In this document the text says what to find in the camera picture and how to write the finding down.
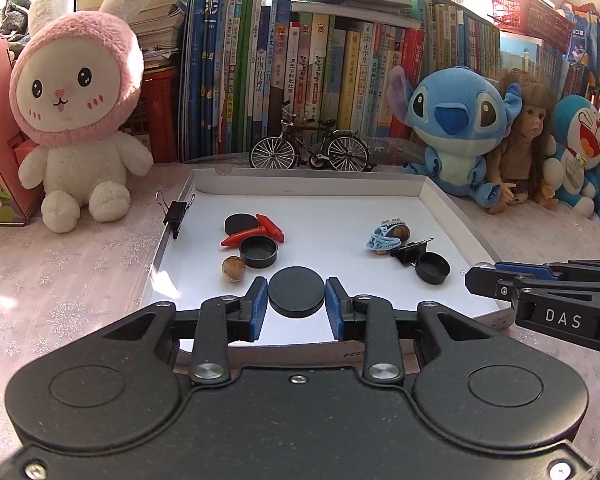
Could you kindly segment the brown walnut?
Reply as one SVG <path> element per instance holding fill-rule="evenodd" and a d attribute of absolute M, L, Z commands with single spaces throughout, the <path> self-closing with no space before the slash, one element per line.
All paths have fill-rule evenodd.
<path fill-rule="evenodd" d="M 246 265 L 242 258 L 238 256 L 229 256 L 221 264 L 221 272 L 224 278 L 231 283 L 242 281 L 246 274 Z"/>

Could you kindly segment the large black round lid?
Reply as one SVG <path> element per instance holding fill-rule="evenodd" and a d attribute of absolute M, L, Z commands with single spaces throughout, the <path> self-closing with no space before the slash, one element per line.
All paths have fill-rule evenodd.
<path fill-rule="evenodd" d="M 268 302 L 286 318 L 308 318 L 321 309 L 325 283 L 312 269 L 287 266 L 268 281 Z"/>

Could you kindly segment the red crayon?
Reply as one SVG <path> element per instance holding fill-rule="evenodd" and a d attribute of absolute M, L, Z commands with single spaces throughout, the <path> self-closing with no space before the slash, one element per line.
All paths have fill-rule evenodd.
<path fill-rule="evenodd" d="M 238 247 L 240 244 L 242 244 L 244 240 L 246 240 L 250 236 L 266 234 L 268 234 L 268 231 L 265 229 L 264 226 L 257 226 L 256 228 L 230 234 L 228 237 L 225 237 L 224 240 L 222 240 L 220 245 L 222 247 L 234 248 Z"/>
<path fill-rule="evenodd" d="M 259 226 L 266 229 L 268 237 L 271 237 L 272 240 L 275 240 L 277 243 L 283 243 L 285 241 L 285 234 L 282 229 L 265 214 L 256 214 L 256 219 L 258 220 Z"/>

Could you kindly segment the light blue hair clip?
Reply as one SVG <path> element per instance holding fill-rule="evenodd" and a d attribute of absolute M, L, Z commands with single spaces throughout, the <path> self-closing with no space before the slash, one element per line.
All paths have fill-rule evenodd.
<path fill-rule="evenodd" d="M 403 245 L 403 240 L 393 233 L 395 226 L 378 226 L 366 242 L 366 248 L 372 252 L 391 252 Z"/>
<path fill-rule="evenodd" d="M 391 229 L 394 229 L 397 226 L 406 226 L 406 223 L 400 218 L 395 218 L 392 220 L 384 220 L 380 224 L 381 229 L 385 229 L 387 231 L 390 231 Z"/>

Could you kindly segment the black round disc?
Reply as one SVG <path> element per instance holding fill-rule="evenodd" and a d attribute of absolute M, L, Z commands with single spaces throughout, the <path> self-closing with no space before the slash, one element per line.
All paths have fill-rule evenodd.
<path fill-rule="evenodd" d="M 230 214 L 224 221 L 224 230 L 227 235 L 252 230 L 258 226 L 258 219 L 253 214 L 246 214 L 245 212 Z"/>

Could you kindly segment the black binder clip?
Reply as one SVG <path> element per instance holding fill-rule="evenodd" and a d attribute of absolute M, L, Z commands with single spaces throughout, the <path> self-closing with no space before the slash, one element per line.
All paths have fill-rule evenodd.
<path fill-rule="evenodd" d="M 400 247 L 394 248 L 390 252 L 390 256 L 396 258 L 402 266 L 414 266 L 419 257 L 427 251 L 430 242 L 431 238 L 428 238 L 428 240 L 420 240 L 419 242 L 408 242 Z"/>
<path fill-rule="evenodd" d="M 155 194 L 155 200 L 162 209 L 164 226 L 171 233 L 172 238 L 176 240 L 178 234 L 180 234 L 186 212 L 193 205 L 195 195 L 190 196 L 188 200 L 172 200 L 170 204 L 167 204 L 163 192 L 158 190 Z"/>

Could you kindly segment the brown acorn nut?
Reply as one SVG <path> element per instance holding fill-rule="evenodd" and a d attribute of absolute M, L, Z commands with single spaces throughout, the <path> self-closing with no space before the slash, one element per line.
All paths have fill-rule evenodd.
<path fill-rule="evenodd" d="M 392 236 L 405 243 L 410 239 L 411 231 L 406 224 L 399 224 L 393 228 Z"/>

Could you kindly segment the small black round cap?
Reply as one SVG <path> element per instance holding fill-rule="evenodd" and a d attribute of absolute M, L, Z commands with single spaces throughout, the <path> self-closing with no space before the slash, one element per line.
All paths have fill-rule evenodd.
<path fill-rule="evenodd" d="M 417 276 L 429 285 L 441 285 L 451 273 L 451 266 L 436 252 L 423 252 L 415 262 Z"/>

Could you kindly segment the white cardboard box tray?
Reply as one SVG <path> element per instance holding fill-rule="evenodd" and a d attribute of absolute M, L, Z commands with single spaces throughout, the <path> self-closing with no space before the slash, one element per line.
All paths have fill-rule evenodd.
<path fill-rule="evenodd" d="M 212 297 L 242 295 L 247 283 L 222 275 L 228 250 L 221 242 L 225 220 L 245 212 L 265 214 L 284 232 L 276 269 L 306 266 L 322 278 L 338 278 L 351 295 L 385 298 L 401 310 L 434 300 L 496 330 L 513 323 L 509 304 L 468 292 L 466 272 L 494 262 L 496 253 L 449 196 L 424 177 L 249 168 L 221 174 L 204 168 L 192 172 L 181 199 L 187 210 L 180 232 L 161 237 L 145 304 L 166 300 L 192 310 Z M 392 219 L 403 220 L 413 240 L 426 240 L 449 261 L 451 272 L 441 285 L 429 285 L 413 269 L 367 248 L 373 230 Z"/>

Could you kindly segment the blue Doraemon plush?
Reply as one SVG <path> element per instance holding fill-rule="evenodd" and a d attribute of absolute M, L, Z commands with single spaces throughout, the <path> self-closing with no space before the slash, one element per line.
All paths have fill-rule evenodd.
<path fill-rule="evenodd" d="M 600 218 L 600 114 L 583 96 L 566 96 L 554 108 L 543 177 L 558 200 Z"/>

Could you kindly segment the pink snowflake tablecloth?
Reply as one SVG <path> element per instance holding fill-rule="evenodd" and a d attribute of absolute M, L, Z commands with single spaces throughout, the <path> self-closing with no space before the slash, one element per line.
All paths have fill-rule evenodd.
<path fill-rule="evenodd" d="M 163 229 L 155 194 L 175 200 L 191 171 L 158 165 L 147 177 L 129 180 L 132 208 L 119 222 L 83 216 L 65 235 L 50 232 L 38 218 L 0 226 L 0 463 L 19 446 L 4 410 L 9 378 L 140 305 Z M 504 260 L 600 259 L 600 222 L 566 206 L 525 204 L 490 216 L 467 198 L 456 203 Z"/>

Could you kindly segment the row of books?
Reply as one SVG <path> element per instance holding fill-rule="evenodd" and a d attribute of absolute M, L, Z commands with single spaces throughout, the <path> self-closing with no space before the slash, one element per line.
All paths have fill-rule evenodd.
<path fill-rule="evenodd" d="M 180 75 L 180 162 L 244 154 L 278 136 L 283 102 L 299 119 L 335 119 L 370 154 L 418 156 L 424 144 L 391 113 L 389 73 L 410 84 L 455 66 L 487 80 L 523 70 L 556 99 L 580 94 L 600 114 L 600 12 L 562 0 L 566 53 L 503 32 L 464 0 L 150 0 L 131 23 L 145 73 Z"/>

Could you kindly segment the red storage box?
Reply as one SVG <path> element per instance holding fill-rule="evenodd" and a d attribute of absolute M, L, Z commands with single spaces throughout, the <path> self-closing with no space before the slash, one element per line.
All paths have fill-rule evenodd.
<path fill-rule="evenodd" d="M 135 136 L 156 164 L 176 162 L 175 131 L 180 75 L 174 66 L 143 74 L 137 106 L 120 130 Z"/>

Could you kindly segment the red plastic basket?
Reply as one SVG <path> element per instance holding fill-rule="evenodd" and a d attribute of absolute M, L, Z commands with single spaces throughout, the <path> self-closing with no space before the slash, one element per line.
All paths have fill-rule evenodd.
<path fill-rule="evenodd" d="M 541 39 L 566 53 L 573 24 L 540 0 L 491 0 L 491 18 L 503 32 Z"/>

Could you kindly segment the pink triangular house box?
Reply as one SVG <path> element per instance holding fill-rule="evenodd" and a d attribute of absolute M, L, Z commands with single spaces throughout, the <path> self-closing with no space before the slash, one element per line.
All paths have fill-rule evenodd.
<path fill-rule="evenodd" d="M 26 190 L 18 178 L 20 162 L 34 143 L 20 130 L 9 105 L 12 72 L 7 39 L 0 35 L 0 226 L 24 226 L 42 202 L 42 188 Z"/>

